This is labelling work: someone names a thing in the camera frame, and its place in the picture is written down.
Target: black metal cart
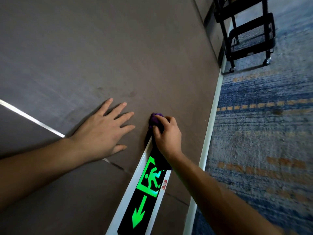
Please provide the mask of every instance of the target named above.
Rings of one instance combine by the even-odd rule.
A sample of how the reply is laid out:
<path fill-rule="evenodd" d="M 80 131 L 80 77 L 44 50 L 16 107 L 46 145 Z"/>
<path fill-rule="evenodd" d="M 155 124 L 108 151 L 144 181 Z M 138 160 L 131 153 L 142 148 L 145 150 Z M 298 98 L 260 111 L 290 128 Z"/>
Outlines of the black metal cart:
<path fill-rule="evenodd" d="M 237 27 L 235 15 L 260 2 L 263 6 L 263 15 Z M 214 0 L 214 3 L 216 7 L 214 16 L 216 22 L 221 24 L 225 40 L 226 59 L 231 63 L 229 71 L 235 71 L 234 60 L 263 51 L 266 51 L 263 65 L 269 65 L 275 46 L 275 24 L 273 14 L 268 13 L 267 0 Z M 233 30 L 227 36 L 224 20 L 229 17 L 232 18 Z"/>

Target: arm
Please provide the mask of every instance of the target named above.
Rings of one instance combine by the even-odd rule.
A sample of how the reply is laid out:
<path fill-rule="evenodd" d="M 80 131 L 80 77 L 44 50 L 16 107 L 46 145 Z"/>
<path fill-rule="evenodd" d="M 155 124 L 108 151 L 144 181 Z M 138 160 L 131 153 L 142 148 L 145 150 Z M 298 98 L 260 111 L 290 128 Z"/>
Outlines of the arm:
<path fill-rule="evenodd" d="M 116 144 L 124 134 L 135 128 L 133 125 L 120 127 L 134 113 L 115 119 L 126 106 L 123 103 L 103 116 L 112 101 L 107 100 L 72 137 L 0 160 L 0 210 L 87 162 L 126 149 L 125 145 Z"/>
<path fill-rule="evenodd" d="M 156 144 L 186 186 L 206 221 L 217 234 L 281 234 L 256 210 L 220 185 L 181 151 L 181 132 L 173 117 L 156 116 L 163 134 L 153 128 Z"/>

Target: forearm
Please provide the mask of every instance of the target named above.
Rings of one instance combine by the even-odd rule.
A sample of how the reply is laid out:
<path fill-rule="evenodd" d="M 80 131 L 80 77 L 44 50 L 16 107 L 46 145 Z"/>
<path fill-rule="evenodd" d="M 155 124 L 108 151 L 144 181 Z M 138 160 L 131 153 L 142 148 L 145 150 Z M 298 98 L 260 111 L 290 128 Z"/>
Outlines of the forearm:
<path fill-rule="evenodd" d="M 280 234 L 256 210 L 185 155 L 168 160 L 217 234 Z"/>
<path fill-rule="evenodd" d="M 70 139 L 0 160 L 0 210 L 85 163 Z"/>

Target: caster wheel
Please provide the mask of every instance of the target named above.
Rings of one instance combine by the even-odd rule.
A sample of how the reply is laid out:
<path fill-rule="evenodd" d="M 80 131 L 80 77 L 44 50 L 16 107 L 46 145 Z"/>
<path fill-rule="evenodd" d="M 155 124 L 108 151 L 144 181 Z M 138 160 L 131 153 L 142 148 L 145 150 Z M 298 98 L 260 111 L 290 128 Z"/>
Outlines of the caster wheel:
<path fill-rule="evenodd" d="M 271 64 L 271 58 L 265 59 L 263 62 L 263 66 L 267 66 Z"/>

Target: left hand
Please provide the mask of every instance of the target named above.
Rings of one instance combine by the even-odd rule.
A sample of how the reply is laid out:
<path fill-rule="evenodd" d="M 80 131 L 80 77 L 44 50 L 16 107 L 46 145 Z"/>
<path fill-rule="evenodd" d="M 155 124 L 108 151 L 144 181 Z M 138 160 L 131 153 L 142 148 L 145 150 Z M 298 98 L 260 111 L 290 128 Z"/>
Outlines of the left hand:
<path fill-rule="evenodd" d="M 117 142 L 128 132 L 132 131 L 135 126 L 127 125 L 120 127 L 128 121 L 134 112 L 123 114 L 115 119 L 127 105 L 121 103 L 112 112 L 103 116 L 111 105 L 113 99 L 108 99 L 103 106 L 74 133 L 70 139 L 83 153 L 86 162 L 103 159 L 121 150 L 127 146 L 117 145 Z"/>

